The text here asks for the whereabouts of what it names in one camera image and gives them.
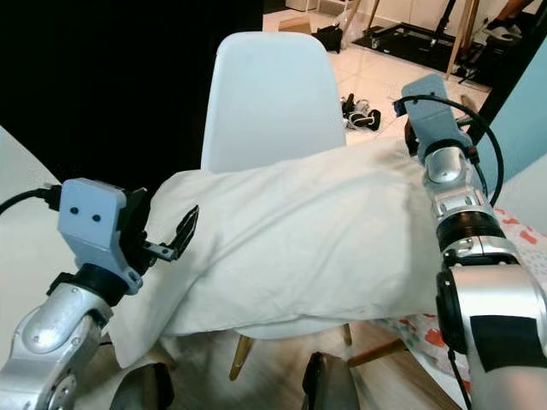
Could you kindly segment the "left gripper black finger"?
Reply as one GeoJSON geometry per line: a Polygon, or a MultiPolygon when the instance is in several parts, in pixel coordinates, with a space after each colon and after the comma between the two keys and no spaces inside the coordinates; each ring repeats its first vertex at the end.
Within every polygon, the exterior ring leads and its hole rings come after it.
{"type": "Polygon", "coordinates": [[[145,250],[159,261],[176,261],[184,253],[189,242],[194,237],[197,220],[199,218],[200,206],[196,204],[188,214],[180,220],[175,230],[175,238],[169,243],[145,242],[145,250]]]}

